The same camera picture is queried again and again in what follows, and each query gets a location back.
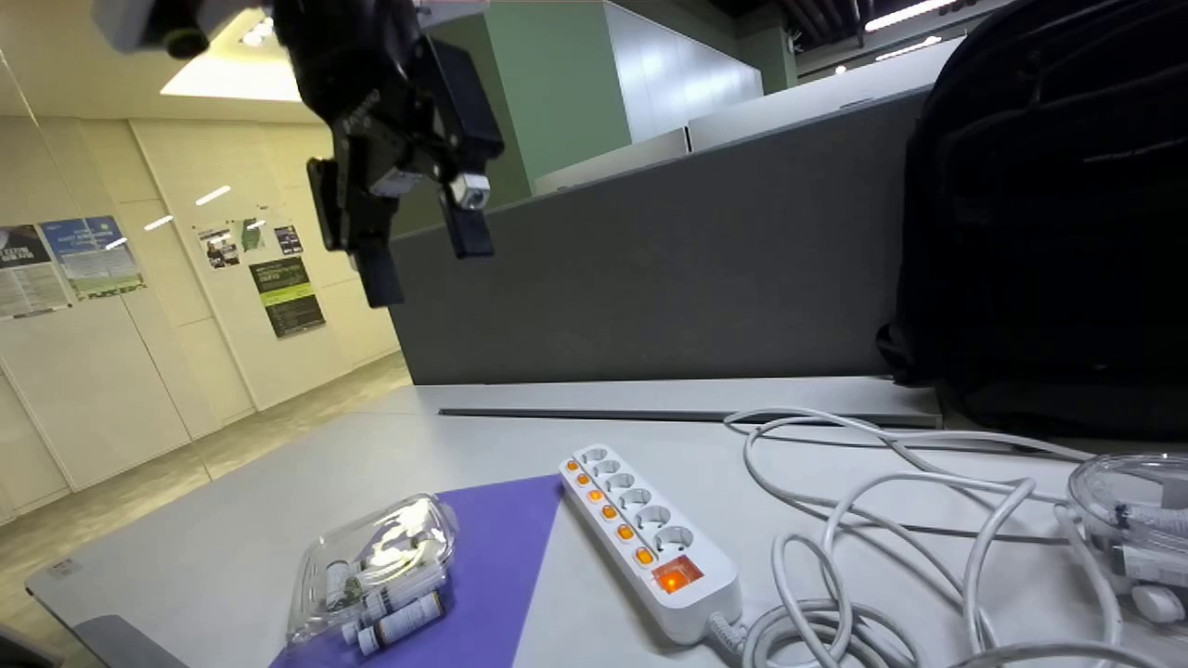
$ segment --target orange switch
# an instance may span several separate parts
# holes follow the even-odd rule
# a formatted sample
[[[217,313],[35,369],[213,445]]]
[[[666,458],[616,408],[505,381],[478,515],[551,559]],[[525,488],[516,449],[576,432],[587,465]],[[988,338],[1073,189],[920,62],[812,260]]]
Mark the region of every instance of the orange switch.
[[[634,564],[654,564],[659,553],[654,551],[634,551]]]
[[[660,590],[675,594],[675,590],[697,583],[703,569],[693,559],[678,558],[678,559],[660,564],[654,575],[659,575]]]

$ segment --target white table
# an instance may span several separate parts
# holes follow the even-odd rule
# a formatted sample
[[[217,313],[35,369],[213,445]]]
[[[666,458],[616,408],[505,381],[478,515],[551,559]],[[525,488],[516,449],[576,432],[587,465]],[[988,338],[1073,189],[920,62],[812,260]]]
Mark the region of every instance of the white table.
[[[693,413],[816,405],[831,413],[930,413],[930,397],[860,377],[396,391],[92,542],[41,573],[30,594],[112,663],[131,663],[131,652],[104,651],[104,638],[98,638],[112,635],[112,624],[159,651],[155,658],[145,651],[145,663],[166,663],[166,658],[213,668],[266,663],[281,651],[300,551],[315,533],[416,491],[558,470],[573,449],[592,443],[620,449],[734,558],[746,621],[776,605],[769,575],[772,538],[785,532],[819,532],[816,520],[776,504],[746,479],[743,445],[724,428],[443,418],[438,408],[447,405]],[[1069,470],[1066,465],[990,454],[936,454],[936,459],[974,474],[1036,474],[1046,491],[1062,491]],[[761,454],[761,465],[787,488],[831,496],[868,474],[902,470],[880,449],[772,445]],[[961,500],[920,488],[900,488],[871,496],[871,504],[886,515],[930,525],[974,526],[979,520]],[[1038,532],[1053,526],[1045,509],[1026,512],[1026,520]],[[970,551],[959,538],[930,538],[930,546],[941,546],[956,569]],[[923,651],[923,663],[952,663],[965,652],[961,621],[860,542],[844,542],[844,580],[857,603],[906,624]],[[998,546],[990,553],[988,608],[1003,638],[1100,638],[1088,585],[1081,585],[1066,551]],[[1128,643],[1167,663],[1182,663],[1188,651],[1183,635],[1155,638],[1140,624],[1128,627]],[[709,651],[660,651],[593,538],[561,509],[516,663],[720,663],[720,658]]]

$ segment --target power cord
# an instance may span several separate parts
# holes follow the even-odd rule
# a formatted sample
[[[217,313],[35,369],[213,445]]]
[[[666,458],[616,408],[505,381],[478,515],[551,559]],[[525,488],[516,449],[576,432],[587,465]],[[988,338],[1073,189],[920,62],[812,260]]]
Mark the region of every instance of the power cord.
[[[729,432],[746,438],[743,465],[755,474],[755,481],[761,491],[769,491],[776,500],[787,500],[796,509],[810,509],[812,515],[826,515],[816,509],[831,509],[831,512],[826,515],[819,542],[801,538],[801,533],[785,533],[785,538],[772,542],[772,580],[776,580],[776,590],[779,590],[785,605],[776,605],[765,617],[758,617],[746,631],[730,627],[724,621],[709,624],[709,638],[730,658],[730,663],[761,668],[761,663],[769,663],[769,658],[776,658],[785,645],[796,645],[796,643],[805,645],[819,668],[840,668],[848,662],[857,662],[865,668],[910,668],[910,663],[920,663],[917,645],[910,643],[910,635],[900,624],[890,624],[876,608],[854,605],[852,594],[844,590],[844,580],[834,573],[831,553],[834,553],[840,532],[848,532],[848,533],[876,546],[884,558],[890,558],[906,573],[913,573],[952,608],[961,614],[965,635],[970,635],[970,658],[961,662],[961,668],[990,668],[990,663],[1014,663],[1014,662],[1034,662],[1034,658],[1094,658],[1094,662],[1119,662],[1119,663],[1134,663],[1134,668],[1155,668],[1149,658],[1119,651],[1121,614],[1119,614],[1119,603],[1113,603],[1113,585],[1105,583],[1104,569],[1090,559],[1090,553],[1077,538],[1069,546],[1073,546],[1073,558],[1083,559],[1083,575],[1090,580],[1090,590],[1100,596],[1105,643],[998,645],[995,631],[990,631],[990,621],[988,621],[988,614],[979,605],[979,583],[983,583],[983,573],[988,573],[988,553],[990,553],[995,538],[1003,533],[1003,526],[1014,520],[1014,512],[1020,504],[1038,500],[1038,504],[1066,509],[1066,496],[1038,495],[1034,479],[970,479],[970,474],[948,470],[941,465],[930,465],[913,449],[920,449],[920,445],[1034,449],[1034,454],[1046,454],[1046,458],[1073,459],[1073,465],[1090,459],[1090,454],[1066,449],[1066,445],[1053,445],[1053,443],[1017,438],[1017,433],[990,433],[990,432],[890,433],[884,428],[871,428],[871,424],[860,424],[860,418],[848,418],[848,416],[831,416],[831,413],[816,413],[816,408],[796,408],[796,413],[787,413],[779,418],[765,418],[758,428],[743,428],[755,416],[758,413],[724,418]],[[852,491],[844,500],[785,491],[779,481],[772,481],[755,465],[755,445],[758,443],[840,445],[840,438],[787,433],[787,432],[796,432],[801,424],[831,424],[831,428],[854,432],[854,433],[868,438],[868,445],[886,445],[890,454],[900,454],[917,470],[868,479],[857,491]],[[983,520],[979,532],[956,532],[956,533],[970,533],[974,538],[974,551],[970,551],[961,580],[956,573],[948,573],[943,559],[923,542],[913,538],[913,526],[896,525],[886,515],[876,515],[868,509],[857,509],[857,500],[868,491],[890,488],[890,481],[943,488],[943,491],[956,491],[965,500],[988,509],[988,520]],[[920,553],[930,559],[930,569],[943,583],[936,583],[936,575],[930,575],[920,564],[913,564],[910,558],[902,558],[900,551],[884,546],[880,538],[871,538],[868,532],[857,532],[857,526],[890,532],[913,553]],[[819,564],[819,580],[826,580],[827,596],[801,603],[796,594],[790,575],[787,575],[787,551],[790,546],[801,546],[801,551],[812,553],[812,559]]]

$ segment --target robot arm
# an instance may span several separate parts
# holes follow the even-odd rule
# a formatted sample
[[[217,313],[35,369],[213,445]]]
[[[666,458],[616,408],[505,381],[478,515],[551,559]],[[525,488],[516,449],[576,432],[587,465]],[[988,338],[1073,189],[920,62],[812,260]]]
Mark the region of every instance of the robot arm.
[[[98,0],[98,25],[121,53],[193,61],[244,9],[276,15],[300,99],[332,125],[336,158],[310,178],[332,250],[357,256],[370,303],[396,303],[390,223],[436,178],[456,256],[491,256],[485,165],[501,132],[467,53],[432,41],[426,0]]]

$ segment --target gray partition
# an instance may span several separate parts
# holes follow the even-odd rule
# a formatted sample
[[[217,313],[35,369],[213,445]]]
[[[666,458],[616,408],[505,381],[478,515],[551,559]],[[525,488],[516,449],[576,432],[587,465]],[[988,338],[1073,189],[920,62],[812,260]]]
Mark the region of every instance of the gray partition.
[[[392,240],[416,381],[880,372],[920,97]]]

